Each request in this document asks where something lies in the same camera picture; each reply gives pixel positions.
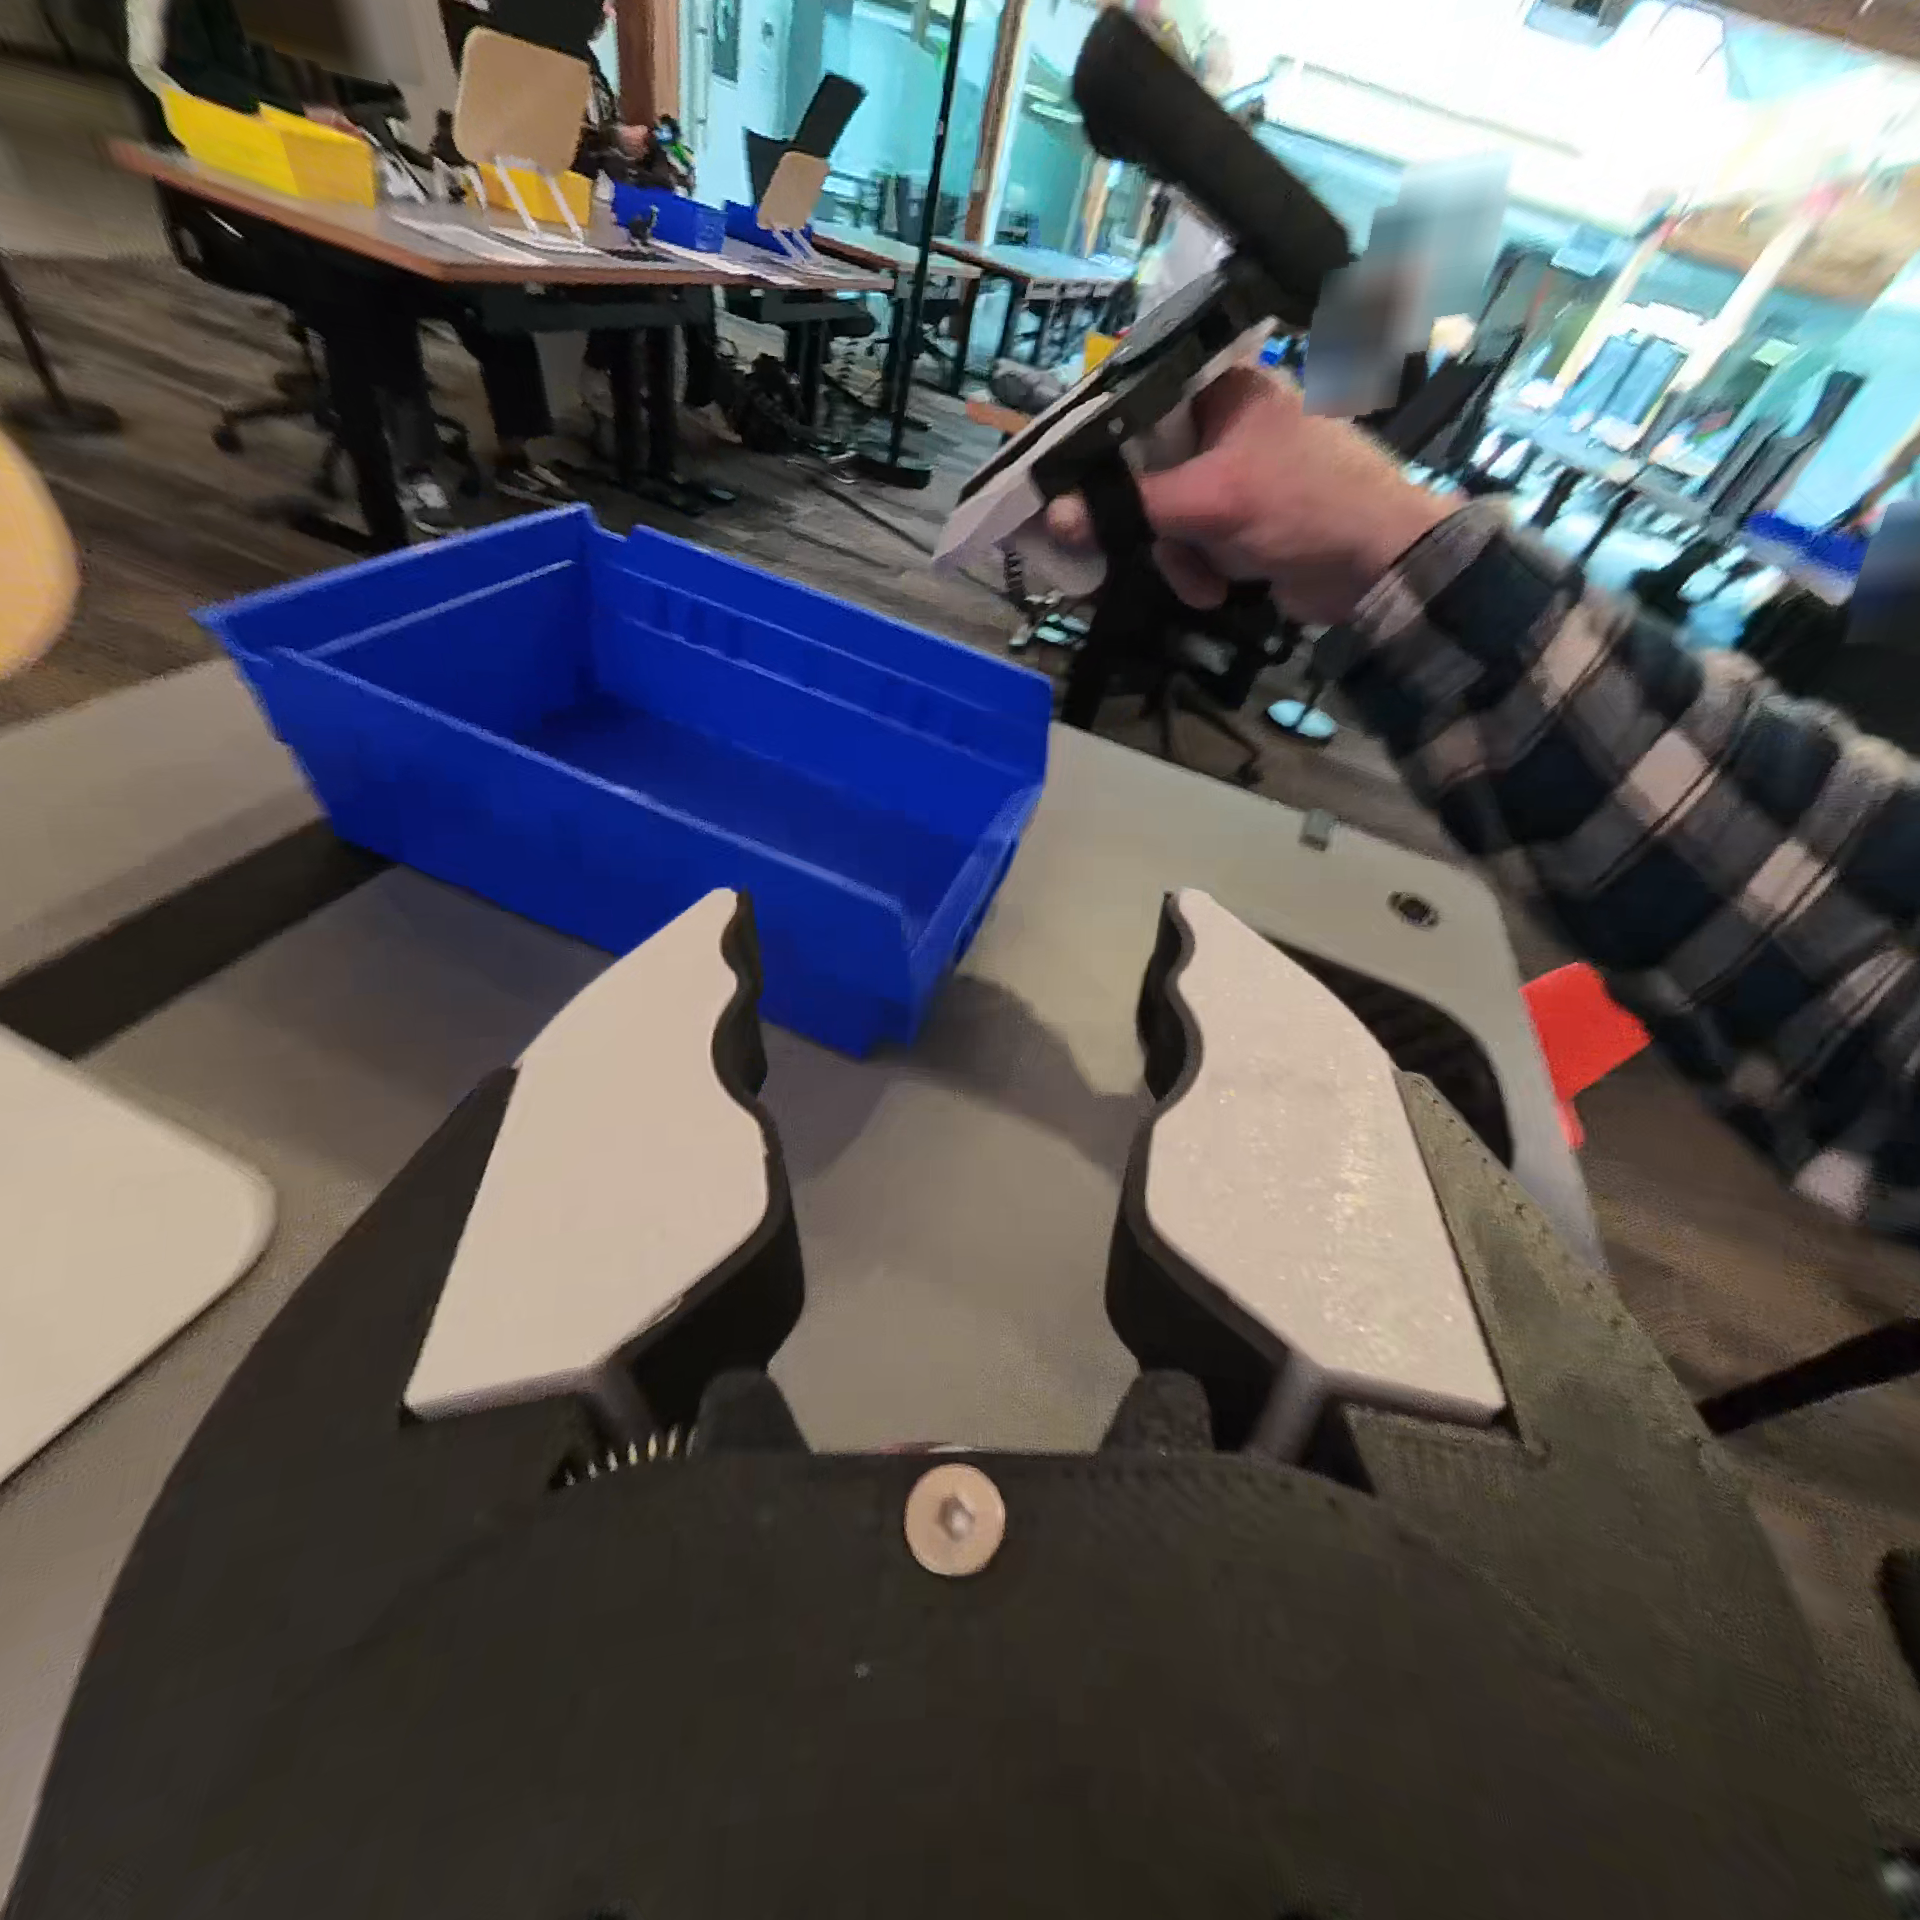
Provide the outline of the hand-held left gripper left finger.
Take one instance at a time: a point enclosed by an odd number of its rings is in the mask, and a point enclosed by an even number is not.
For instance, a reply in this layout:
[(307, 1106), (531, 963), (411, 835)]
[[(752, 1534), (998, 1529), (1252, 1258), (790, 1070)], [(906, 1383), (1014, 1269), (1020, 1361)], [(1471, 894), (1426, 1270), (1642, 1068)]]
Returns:
[(749, 897), (716, 890), (518, 1057), (403, 1403), (446, 1419), (578, 1398), (694, 1425), (799, 1322), (805, 1266), (760, 1106)]

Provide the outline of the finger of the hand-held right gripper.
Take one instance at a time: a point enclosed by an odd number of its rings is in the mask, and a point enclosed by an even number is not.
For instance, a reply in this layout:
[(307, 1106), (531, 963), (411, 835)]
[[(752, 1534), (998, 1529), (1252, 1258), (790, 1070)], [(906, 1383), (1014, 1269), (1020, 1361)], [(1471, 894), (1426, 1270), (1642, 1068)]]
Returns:
[(955, 570), (995, 554), (1034, 570), (1101, 570), (1106, 547), (1063, 545), (1048, 508), (1099, 483), (1128, 486), (1183, 465), (1197, 451), (1192, 401), (1228, 370), (1260, 365), (1269, 338), (1232, 338), (1207, 349), (1183, 338), (1154, 351), (1112, 349), (1039, 417), (1021, 425), (972, 478), (943, 523), (934, 564)]

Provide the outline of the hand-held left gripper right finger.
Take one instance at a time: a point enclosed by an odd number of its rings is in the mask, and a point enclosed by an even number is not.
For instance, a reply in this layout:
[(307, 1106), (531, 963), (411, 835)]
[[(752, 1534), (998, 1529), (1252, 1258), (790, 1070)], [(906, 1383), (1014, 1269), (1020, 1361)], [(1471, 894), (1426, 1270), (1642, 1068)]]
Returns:
[(1402, 1075), (1328, 985), (1200, 890), (1163, 897), (1136, 1006), (1148, 1114), (1106, 1309), (1212, 1429), (1506, 1413)]

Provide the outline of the blue plastic bin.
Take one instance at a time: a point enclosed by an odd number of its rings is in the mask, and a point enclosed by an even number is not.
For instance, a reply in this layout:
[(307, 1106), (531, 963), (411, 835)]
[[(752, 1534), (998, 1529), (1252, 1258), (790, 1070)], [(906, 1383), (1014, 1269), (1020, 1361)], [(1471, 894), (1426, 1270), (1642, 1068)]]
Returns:
[(605, 954), (752, 901), (760, 1015), (907, 1046), (1031, 822), (1020, 662), (590, 508), (198, 609), (335, 835)]

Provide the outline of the person's right forearm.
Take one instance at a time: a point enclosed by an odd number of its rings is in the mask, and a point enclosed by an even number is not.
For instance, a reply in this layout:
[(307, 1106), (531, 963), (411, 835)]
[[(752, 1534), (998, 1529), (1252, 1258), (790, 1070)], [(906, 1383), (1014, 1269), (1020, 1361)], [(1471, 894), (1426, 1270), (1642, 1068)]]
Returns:
[(1795, 1193), (1916, 1245), (1916, 758), (1491, 506), (1351, 628), (1341, 686), (1446, 836)]

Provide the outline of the grey desk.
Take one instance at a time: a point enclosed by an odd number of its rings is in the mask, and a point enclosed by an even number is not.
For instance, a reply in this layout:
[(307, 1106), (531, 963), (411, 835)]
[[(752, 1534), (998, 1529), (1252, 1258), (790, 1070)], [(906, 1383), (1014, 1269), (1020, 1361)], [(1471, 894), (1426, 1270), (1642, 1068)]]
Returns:
[(278, 1187), (13, 1492), (7, 1915), (1893, 1915), (1736, 1465), (1403, 1092), (1491, 1429), (1212, 1429), (1106, 1278), (1178, 779), (1056, 751), (916, 1053), (773, 1030), (805, 1305), (694, 1425), (403, 1403), (605, 955), (323, 829), (227, 662), (4, 730), (4, 1034)]

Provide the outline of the person's right hand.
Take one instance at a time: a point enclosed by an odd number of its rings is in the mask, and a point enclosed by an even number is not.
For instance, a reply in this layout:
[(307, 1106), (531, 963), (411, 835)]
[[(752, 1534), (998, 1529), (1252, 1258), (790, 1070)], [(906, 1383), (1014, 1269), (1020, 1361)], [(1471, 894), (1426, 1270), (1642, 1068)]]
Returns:
[(1349, 622), (1458, 515), (1352, 422), (1310, 417), (1272, 369), (1223, 373), (1195, 396), (1191, 425), (1191, 458), (1138, 481), (1154, 567), (1189, 609), (1261, 586), (1294, 622)]

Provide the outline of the black wrist rest pad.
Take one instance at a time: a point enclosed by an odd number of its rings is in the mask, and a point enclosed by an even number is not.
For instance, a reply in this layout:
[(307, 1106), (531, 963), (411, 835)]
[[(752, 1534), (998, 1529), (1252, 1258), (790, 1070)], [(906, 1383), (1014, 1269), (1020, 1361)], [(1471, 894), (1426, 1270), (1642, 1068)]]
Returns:
[(1399, 1071), (1430, 1082), (1485, 1150), (1504, 1167), (1512, 1167), (1504, 1092), (1488, 1052), (1466, 1025), (1414, 991), (1341, 966), (1302, 947), (1276, 937), (1269, 942), (1335, 995)]

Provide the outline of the orange traffic cone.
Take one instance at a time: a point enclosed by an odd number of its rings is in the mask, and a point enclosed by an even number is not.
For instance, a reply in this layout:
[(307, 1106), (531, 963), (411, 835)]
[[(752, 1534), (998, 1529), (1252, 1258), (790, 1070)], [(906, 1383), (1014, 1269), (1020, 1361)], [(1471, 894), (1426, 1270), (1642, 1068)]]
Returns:
[(1587, 963), (1555, 966), (1523, 985), (1532, 1034), (1552, 1083), (1555, 1108), (1573, 1151), (1587, 1135), (1578, 1102), (1647, 1050), (1647, 1030)]

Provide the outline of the small blue storage bin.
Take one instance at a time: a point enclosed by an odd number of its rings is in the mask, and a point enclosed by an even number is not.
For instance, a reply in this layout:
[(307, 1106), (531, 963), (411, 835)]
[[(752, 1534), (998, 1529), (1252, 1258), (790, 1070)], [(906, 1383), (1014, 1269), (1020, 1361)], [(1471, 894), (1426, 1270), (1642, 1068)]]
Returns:
[(612, 183), (614, 225), (658, 249), (723, 257), (726, 247), (725, 210), (664, 186)]

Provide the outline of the white stand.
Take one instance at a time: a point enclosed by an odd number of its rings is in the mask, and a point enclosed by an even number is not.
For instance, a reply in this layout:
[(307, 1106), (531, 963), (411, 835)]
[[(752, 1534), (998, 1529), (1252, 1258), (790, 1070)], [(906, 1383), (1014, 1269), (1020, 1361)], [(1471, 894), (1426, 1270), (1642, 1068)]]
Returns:
[(268, 1251), (275, 1187), (85, 1070), (3, 1038), (3, 1478)]

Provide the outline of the black metal bar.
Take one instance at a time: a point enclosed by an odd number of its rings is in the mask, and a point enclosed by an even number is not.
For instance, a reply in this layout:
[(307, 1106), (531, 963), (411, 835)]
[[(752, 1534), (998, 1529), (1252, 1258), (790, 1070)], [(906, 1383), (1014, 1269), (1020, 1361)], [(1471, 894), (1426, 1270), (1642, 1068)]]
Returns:
[(1916, 1375), (1918, 1319), (1908, 1314), (1710, 1395), (1695, 1414), (1707, 1434), (1730, 1436)]

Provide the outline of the background wooden table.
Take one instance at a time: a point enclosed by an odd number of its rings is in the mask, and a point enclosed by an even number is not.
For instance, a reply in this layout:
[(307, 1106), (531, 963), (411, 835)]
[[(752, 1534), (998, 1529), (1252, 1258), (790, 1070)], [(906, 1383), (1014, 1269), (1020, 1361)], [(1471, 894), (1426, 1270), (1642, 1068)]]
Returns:
[(803, 271), (754, 251), (728, 259), (663, 245), (605, 247), (619, 231), (603, 219), (588, 245), (555, 249), (548, 234), (476, 225), (461, 209), (293, 198), (205, 167), (178, 149), (124, 137), (107, 142), (107, 156), (118, 171), (160, 193), (238, 219), (244, 238), (275, 234), (347, 274), (347, 293), (332, 295), (309, 329), (325, 349), (332, 417), (364, 531), (334, 518), (309, 518), (304, 527), (354, 555), (391, 554), (411, 537), (368, 370), (375, 297), (399, 300), (403, 308), (459, 308), (491, 332), (605, 329), (639, 337), (611, 375), (612, 484), (696, 518), (731, 506), (735, 493), (678, 470), (672, 337), (686, 324), (712, 324), (733, 293), (803, 302), (803, 317), (813, 319), (816, 303), (882, 286), (871, 271)]

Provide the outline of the yellow storage bin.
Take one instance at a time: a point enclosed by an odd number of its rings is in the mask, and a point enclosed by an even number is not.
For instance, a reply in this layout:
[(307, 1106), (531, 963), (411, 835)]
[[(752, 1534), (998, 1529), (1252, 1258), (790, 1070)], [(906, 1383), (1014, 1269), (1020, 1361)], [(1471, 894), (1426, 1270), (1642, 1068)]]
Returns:
[(359, 133), (261, 105), (238, 111), (180, 87), (160, 91), (160, 111), (191, 162), (293, 202), (376, 205), (376, 161)]

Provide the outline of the wooden board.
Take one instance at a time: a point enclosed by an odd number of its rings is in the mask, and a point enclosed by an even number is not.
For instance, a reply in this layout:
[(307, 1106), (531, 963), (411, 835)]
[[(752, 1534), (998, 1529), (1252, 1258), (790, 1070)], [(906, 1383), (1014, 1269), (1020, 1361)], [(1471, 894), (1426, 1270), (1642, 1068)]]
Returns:
[(80, 601), (80, 554), (51, 490), (3, 435), (3, 681), (42, 661)]

